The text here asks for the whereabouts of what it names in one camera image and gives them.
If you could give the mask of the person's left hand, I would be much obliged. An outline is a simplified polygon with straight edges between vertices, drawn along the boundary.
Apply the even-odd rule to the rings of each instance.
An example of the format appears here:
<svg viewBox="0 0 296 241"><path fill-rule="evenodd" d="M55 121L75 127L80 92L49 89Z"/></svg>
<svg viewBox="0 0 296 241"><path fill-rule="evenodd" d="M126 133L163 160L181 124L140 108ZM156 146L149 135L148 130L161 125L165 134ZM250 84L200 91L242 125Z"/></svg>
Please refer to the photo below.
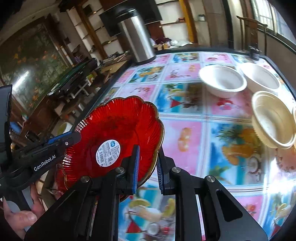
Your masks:
<svg viewBox="0 0 296 241"><path fill-rule="evenodd" d="M6 199L3 199L4 217L12 230L23 240L25 237L25 228L32 226L45 212L39 199L36 185L31 184L31 198L33 207L31 211L23 210L16 213L11 212Z"/></svg>

